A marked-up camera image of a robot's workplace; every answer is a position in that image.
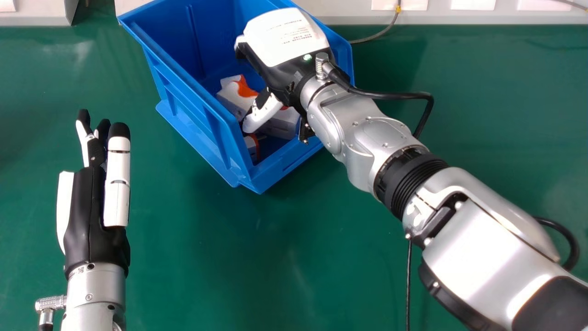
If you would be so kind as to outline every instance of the gray cable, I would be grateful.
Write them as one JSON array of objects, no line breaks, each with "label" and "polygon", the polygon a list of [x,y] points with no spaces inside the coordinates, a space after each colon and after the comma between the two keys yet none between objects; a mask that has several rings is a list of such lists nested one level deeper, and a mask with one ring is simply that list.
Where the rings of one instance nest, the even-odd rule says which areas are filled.
[{"label": "gray cable", "polygon": [[349,43],[350,44],[360,44],[362,42],[374,40],[376,38],[381,37],[383,34],[385,34],[386,32],[390,31],[390,29],[392,29],[392,27],[396,23],[396,20],[398,19],[398,14],[399,14],[398,11],[394,9],[394,17],[392,17],[392,22],[390,22],[390,24],[388,24],[388,26],[386,28],[384,28],[384,30],[378,32],[377,34],[371,35],[369,37],[365,37],[365,38],[361,38],[361,39],[356,39],[356,40],[351,40],[351,41],[349,41]]},{"label": "gray cable", "polygon": [[561,2],[563,4],[568,4],[568,5],[572,6],[572,7],[576,7],[578,9],[582,9],[585,12],[588,12],[588,7],[583,6],[583,5],[580,5],[580,4],[577,4],[577,3],[572,2],[572,1],[569,1],[569,0],[552,0],[552,1]]}]

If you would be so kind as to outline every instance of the robotic hand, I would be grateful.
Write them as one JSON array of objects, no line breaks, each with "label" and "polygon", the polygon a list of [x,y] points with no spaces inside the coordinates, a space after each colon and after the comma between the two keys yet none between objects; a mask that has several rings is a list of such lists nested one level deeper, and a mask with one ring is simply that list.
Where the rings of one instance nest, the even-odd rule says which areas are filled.
[{"label": "robotic hand", "polygon": [[278,9],[252,19],[235,51],[267,85],[243,130],[255,131],[282,104],[295,107],[299,139],[316,135],[349,181],[402,221],[423,249],[421,281],[469,329],[588,330],[587,284],[558,264],[539,223],[431,154],[378,109],[372,98],[382,94],[351,86],[306,13]]},{"label": "robotic hand", "polygon": [[102,120],[96,130],[80,110],[76,130],[84,168],[61,172],[57,237],[65,255],[67,296],[39,299],[39,330],[53,329],[54,311],[65,309],[62,331],[123,331],[125,279],[131,247],[129,218],[131,133],[124,123]]}]

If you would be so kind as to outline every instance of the object inside bin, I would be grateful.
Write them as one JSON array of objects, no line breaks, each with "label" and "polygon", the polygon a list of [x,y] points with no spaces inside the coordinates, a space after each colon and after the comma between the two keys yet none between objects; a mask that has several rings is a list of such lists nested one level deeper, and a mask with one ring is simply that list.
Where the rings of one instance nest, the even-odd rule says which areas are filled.
[{"label": "object inside bin", "polygon": [[[216,98],[235,116],[237,121],[241,122],[255,102],[258,92],[248,86],[244,75],[222,78],[220,87]],[[256,148],[253,148],[254,143],[251,135],[243,134],[253,163],[260,162],[264,157],[281,148],[284,143],[294,139],[298,132],[299,120],[300,115],[293,107],[283,107],[255,132],[257,134]]]}]

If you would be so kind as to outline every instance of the green table surface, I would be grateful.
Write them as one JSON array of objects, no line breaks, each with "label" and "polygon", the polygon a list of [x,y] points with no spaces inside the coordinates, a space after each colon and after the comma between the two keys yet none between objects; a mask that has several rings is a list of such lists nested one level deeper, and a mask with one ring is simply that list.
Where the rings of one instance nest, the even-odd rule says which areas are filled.
[{"label": "green table surface", "polygon": [[[71,28],[0,29],[0,329],[34,330],[35,299],[65,293],[56,185],[82,167],[88,108],[132,131],[129,330],[403,330],[400,223],[324,150],[261,196],[229,187],[154,110],[112,7],[92,4]],[[588,279],[586,26],[405,26],[353,51],[360,87],[431,92],[422,141],[571,229]],[[379,104],[412,127],[424,106]],[[464,330],[413,279],[413,330]]]}]

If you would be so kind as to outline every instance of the blue plastic bin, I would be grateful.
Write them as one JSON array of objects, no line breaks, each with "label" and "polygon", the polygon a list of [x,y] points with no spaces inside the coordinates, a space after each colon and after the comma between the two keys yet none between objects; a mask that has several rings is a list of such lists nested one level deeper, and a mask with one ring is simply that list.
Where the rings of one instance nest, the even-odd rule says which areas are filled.
[{"label": "blue plastic bin", "polygon": [[[235,59],[235,38],[250,19],[294,6],[288,0],[157,0],[119,17],[143,46],[161,97],[157,111],[232,187],[262,193],[322,147],[317,138],[309,145],[274,139],[254,165],[237,120],[215,98],[219,80],[228,76],[244,74],[254,90],[264,87],[250,65]],[[353,79],[351,46],[319,25]]]}]

